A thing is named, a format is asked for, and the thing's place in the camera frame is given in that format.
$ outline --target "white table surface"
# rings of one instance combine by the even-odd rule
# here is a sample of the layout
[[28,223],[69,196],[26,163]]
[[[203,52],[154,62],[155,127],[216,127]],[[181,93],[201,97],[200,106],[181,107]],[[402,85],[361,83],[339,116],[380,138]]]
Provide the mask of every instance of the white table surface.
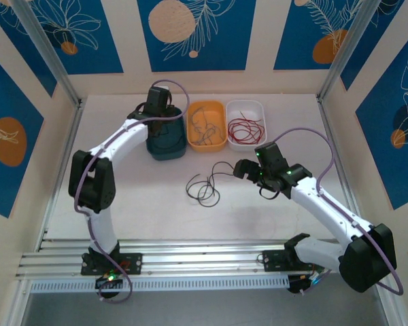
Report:
[[[192,101],[216,99],[227,104],[233,99],[254,99],[265,108],[268,140],[298,126],[324,133],[316,97],[313,94],[193,94]],[[89,96],[73,153],[104,141],[123,123],[146,95]],[[173,95],[173,103],[183,108],[184,96]],[[286,135],[278,143],[289,165],[302,164],[318,176],[330,160],[327,144],[308,132]],[[204,208],[185,192],[188,180],[197,173],[210,174],[217,161],[234,165],[239,159],[254,160],[254,152],[234,152],[226,146],[217,153],[197,153],[188,147],[177,160],[158,162],[146,151],[145,143],[136,147],[115,171],[116,197],[112,204],[114,229],[119,239],[221,240],[288,239],[305,232],[318,238],[333,238],[331,233],[305,209],[283,195],[265,200],[250,181],[217,176],[221,193],[217,206]],[[83,216],[73,210],[67,193],[69,170],[49,220],[48,239],[88,239]],[[335,168],[324,178],[323,186],[345,203]]]

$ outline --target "orange tray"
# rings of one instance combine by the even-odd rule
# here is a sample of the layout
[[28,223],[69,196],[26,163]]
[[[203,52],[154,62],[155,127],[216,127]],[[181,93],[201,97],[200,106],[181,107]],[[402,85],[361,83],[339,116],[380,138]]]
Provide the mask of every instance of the orange tray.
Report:
[[187,133],[190,146],[201,153],[220,151],[228,138],[224,105],[199,101],[189,106]]

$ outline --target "purple cable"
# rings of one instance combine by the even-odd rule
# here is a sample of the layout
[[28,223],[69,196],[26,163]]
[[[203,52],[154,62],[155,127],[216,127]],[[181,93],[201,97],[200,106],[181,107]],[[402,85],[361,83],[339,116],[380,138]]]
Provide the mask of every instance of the purple cable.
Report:
[[95,238],[95,234],[94,234],[94,230],[92,228],[92,222],[90,220],[90,214],[86,211],[83,211],[79,208],[78,206],[78,202],[79,202],[79,197],[80,197],[80,193],[82,192],[82,187],[83,187],[83,183],[84,180],[86,178],[86,176],[88,175],[89,170],[91,169],[92,165],[94,165],[95,161],[97,160],[97,158],[105,151],[105,149],[107,149],[116,139],[118,139],[118,137],[120,137],[122,134],[124,134],[125,132],[127,132],[129,129],[137,126],[138,124],[143,124],[145,122],[150,122],[150,121],[172,121],[172,120],[176,120],[179,119],[181,117],[183,117],[183,115],[186,114],[188,108],[189,108],[189,104],[190,104],[190,99],[189,99],[189,94],[187,93],[186,89],[180,85],[179,83],[177,83],[176,81],[170,80],[170,79],[160,79],[155,81],[151,87],[159,84],[159,83],[163,83],[163,82],[168,82],[168,83],[172,83],[177,85],[178,87],[180,87],[184,93],[184,95],[186,95],[186,109],[179,115],[176,115],[175,117],[149,117],[147,119],[142,119],[139,121],[136,121],[134,123],[132,123],[130,126],[127,127],[127,130],[122,129],[121,131],[119,131],[118,133],[116,133],[105,145],[104,148],[101,148],[93,157],[92,159],[89,161],[88,165],[86,166],[86,168],[84,169],[83,173],[82,173],[82,177],[80,178],[80,182],[77,186],[77,191],[75,192],[75,198],[74,198],[74,210],[77,213],[81,213],[83,215],[86,216],[87,222],[88,222],[88,230],[89,230],[89,235],[90,235],[90,239],[94,242],[95,246],[97,247],[97,249],[99,250],[100,253],[103,254],[103,256],[105,256],[107,258],[107,260],[109,260],[113,266],[115,266],[120,273],[125,277],[125,279],[127,280],[127,282],[129,282],[130,285],[130,291],[129,294],[121,300],[106,300],[104,297],[101,296],[101,290],[102,287],[100,287],[98,294],[100,297],[100,300],[103,302],[107,302],[110,304],[120,304],[123,303],[125,301],[127,301],[132,292],[133,292],[133,284],[131,282],[130,277],[127,275],[126,271],[122,269],[122,267],[116,262],[114,261],[108,253],[106,253],[103,248],[101,248],[100,244],[98,243],[97,239]]
[[328,144],[328,146],[329,146],[329,148],[331,150],[331,161],[328,164],[328,166],[325,168],[324,172],[322,172],[320,174],[320,176],[318,177],[317,182],[316,182],[316,189],[318,190],[319,195],[325,200],[325,202],[330,204],[334,209],[336,209],[339,213],[341,213],[350,223],[353,223],[352,225],[355,225],[355,228],[357,228],[363,234],[363,236],[365,236],[367,238],[367,240],[369,240],[370,243],[375,247],[375,249],[377,250],[377,252],[381,256],[381,258],[383,259],[384,263],[386,263],[386,265],[387,265],[388,269],[390,270],[391,274],[393,275],[394,280],[396,281],[398,290],[392,289],[391,287],[383,284],[382,282],[378,282],[378,285],[380,287],[383,287],[386,290],[389,290],[393,294],[403,295],[402,282],[401,282],[396,270],[393,268],[392,264],[390,263],[390,260],[388,260],[386,254],[382,251],[382,249],[378,245],[378,243],[372,238],[372,236],[369,233],[367,233],[367,231],[365,229],[363,229],[358,223],[356,223],[356,221],[350,215],[348,215],[343,209],[341,209],[339,206],[337,206],[330,198],[326,197],[326,195],[320,193],[320,190],[321,190],[320,183],[322,182],[322,179],[325,176],[325,174],[328,173],[328,171],[333,167],[333,165],[335,163],[335,151],[334,151],[334,148],[331,145],[330,141],[328,140],[328,138],[326,138],[323,134],[321,134],[317,130],[314,130],[314,129],[311,129],[311,128],[300,127],[300,128],[292,128],[292,129],[289,129],[289,130],[283,132],[277,138],[275,138],[274,141],[277,142],[284,135],[288,134],[289,132],[297,131],[297,130],[305,130],[305,131],[313,132],[313,133],[317,134],[318,136],[322,137],[326,141],[326,143]]

